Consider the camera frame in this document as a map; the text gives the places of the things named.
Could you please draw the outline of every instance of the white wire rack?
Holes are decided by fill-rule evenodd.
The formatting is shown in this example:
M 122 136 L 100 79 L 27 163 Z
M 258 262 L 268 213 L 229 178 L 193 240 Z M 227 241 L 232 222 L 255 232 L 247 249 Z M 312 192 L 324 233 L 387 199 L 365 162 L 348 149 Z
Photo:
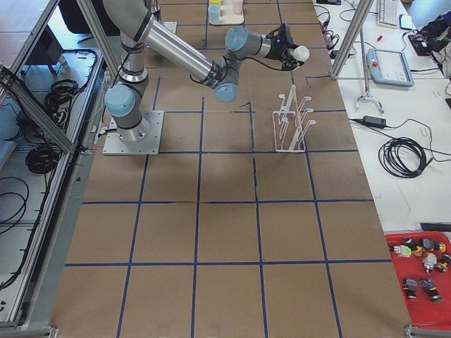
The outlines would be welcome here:
M 316 124 L 315 120 L 305 118 L 308 113 L 313 112 L 312 108 L 304 108 L 307 101 L 311 101 L 310 96 L 304 96 L 301 103 L 297 103 L 296 86 L 292 85 L 290 93 L 286 99 L 285 94 L 279 94 L 282 104 L 278 111 L 273 111 L 274 144 L 276 151 L 281 153 L 303 153 L 305 148 L 305 134 L 311 125 Z

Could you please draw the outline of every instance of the brown cardboard floor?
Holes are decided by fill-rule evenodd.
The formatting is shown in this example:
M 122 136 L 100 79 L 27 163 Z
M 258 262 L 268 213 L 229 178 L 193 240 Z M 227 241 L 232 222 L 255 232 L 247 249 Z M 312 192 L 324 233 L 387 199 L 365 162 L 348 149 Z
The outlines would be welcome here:
M 226 27 L 162 1 L 207 56 Z M 51 324 L 62 338 L 397 338 L 409 324 L 311 3 L 246 1 L 245 27 L 292 23 L 312 58 L 247 61 L 232 104 L 151 52 L 143 108 L 166 111 L 157 157 L 97 148 Z M 306 154 L 273 153 L 271 111 L 312 96 Z

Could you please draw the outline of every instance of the cup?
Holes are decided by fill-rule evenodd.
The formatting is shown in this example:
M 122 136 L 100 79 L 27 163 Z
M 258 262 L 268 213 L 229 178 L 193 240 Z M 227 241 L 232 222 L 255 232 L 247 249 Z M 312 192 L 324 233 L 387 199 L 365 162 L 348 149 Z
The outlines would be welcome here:
M 209 6 L 209 19 L 210 23 L 213 25 L 219 24 L 221 21 L 221 7 L 220 6 Z
M 242 0 L 232 0 L 232 11 L 234 14 L 242 13 Z

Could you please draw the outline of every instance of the metal rod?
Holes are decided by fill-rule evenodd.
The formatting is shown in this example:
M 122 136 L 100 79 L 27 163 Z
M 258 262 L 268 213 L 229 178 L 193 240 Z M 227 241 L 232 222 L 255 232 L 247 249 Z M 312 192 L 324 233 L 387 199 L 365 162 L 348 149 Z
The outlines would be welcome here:
M 355 42 L 357 34 L 361 30 L 366 16 L 368 15 L 369 9 L 373 4 L 373 0 L 361 0 L 359 5 L 352 17 L 352 21 L 350 26 L 346 31 L 346 35 L 343 38 L 343 43 L 338 51 L 337 57 L 335 58 L 335 62 L 332 65 L 330 70 L 330 77 L 334 80 L 338 79 L 338 75 L 340 74 L 345 62 L 350 54 L 352 45 Z
M 114 56 L 113 50 L 105 35 L 105 31 L 101 26 L 99 17 L 92 5 L 91 0 L 77 0 L 78 6 L 91 30 L 92 35 L 100 46 L 101 52 L 105 58 L 106 65 L 111 71 L 116 72 L 119 69 L 119 63 Z
M 362 62 L 364 64 L 365 94 L 369 96 L 369 77 L 365 56 L 364 30 L 360 29 L 360 48 L 362 49 Z
M 0 82 L 9 85 L 16 93 L 20 102 L 27 109 L 27 115 L 52 139 L 62 151 L 71 152 L 74 144 L 66 136 L 65 132 L 46 114 L 42 107 L 30 97 L 30 94 L 16 81 L 9 78 L 5 72 L 0 72 Z

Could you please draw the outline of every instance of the white table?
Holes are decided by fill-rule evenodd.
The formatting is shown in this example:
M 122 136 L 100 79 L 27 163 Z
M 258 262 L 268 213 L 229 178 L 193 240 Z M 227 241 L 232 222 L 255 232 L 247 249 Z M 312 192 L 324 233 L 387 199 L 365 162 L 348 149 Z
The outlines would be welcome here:
M 339 18 L 340 12 L 351 8 L 343 2 L 341 6 L 322 5 L 330 11 L 328 29 L 345 36 L 348 22 Z M 318 14 L 322 8 L 316 7 Z M 399 2 L 398 13 L 406 13 Z M 351 18 L 352 12 L 343 14 Z M 402 34 L 406 31 L 380 27 L 376 24 L 376 15 L 368 14 L 363 26 L 365 41 L 378 49 L 401 50 Z M 411 69 L 436 68 L 431 58 L 417 56 L 412 45 L 405 37 L 407 47 L 404 53 Z M 362 118 L 364 115 L 377 116 L 387 119 L 389 126 L 396 126 L 408 118 L 419 120 L 429 125 L 433 131 L 433 149 L 451 153 L 451 110 L 445 103 L 445 88 L 450 83 L 443 78 L 441 72 L 425 72 L 413 74 L 415 84 L 411 88 L 401 88 L 374 84 L 370 80 L 371 95 L 383 105 L 385 114 L 381 115 L 374 104 L 360 103 L 356 111 L 355 101 L 364 94 L 364 74 L 360 44 L 354 44 L 357 50 L 355 57 L 349 58 L 339 75 L 338 84 L 349 118 Z M 406 230 L 420 230 L 420 222 L 451 222 L 451 208 L 449 199 L 451 192 L 451 162 L 432 162 L 424 173 L 414 179 L 402 179 L 389 175 L 378 161 L 378 150 L 388 141 L 387 137 L 372 132 L 369 129 L 352 123 L 352 130 L 357 142 L 366 176 L 378 210 L 381 225 L 385 232 L 399 232 Z M 409 122 L 403 127 L 387 131 L 394 137 L 410 137 L 423 146 L 429 145 L 430 135 L 426 128 Z

